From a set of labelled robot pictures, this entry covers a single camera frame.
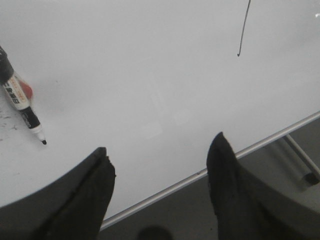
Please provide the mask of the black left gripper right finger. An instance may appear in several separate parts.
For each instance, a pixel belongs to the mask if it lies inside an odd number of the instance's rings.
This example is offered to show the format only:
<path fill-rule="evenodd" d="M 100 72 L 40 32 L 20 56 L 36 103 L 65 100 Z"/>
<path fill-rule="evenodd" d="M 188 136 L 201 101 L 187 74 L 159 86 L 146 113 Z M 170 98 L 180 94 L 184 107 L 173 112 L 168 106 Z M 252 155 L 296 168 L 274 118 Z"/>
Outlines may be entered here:
<path fill-rule="evenodd" d="M 219 132 L 206 159 L 208 189 L 220 240 L 307 240 L 308 236 L 272 215 L 249 187 L 245 170 Z"/>

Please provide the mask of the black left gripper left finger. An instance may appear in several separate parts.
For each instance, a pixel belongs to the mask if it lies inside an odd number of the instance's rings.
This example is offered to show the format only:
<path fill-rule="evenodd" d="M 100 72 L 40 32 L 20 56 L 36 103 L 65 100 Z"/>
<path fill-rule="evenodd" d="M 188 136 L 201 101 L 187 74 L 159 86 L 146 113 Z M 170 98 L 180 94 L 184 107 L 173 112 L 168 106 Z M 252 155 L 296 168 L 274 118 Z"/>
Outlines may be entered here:
<path fill-rule="evenodd" d="M 115 167 L 98 147 L 65 175 L 0 209 L 2 240 L 95 240 L 115 187 Z"/>

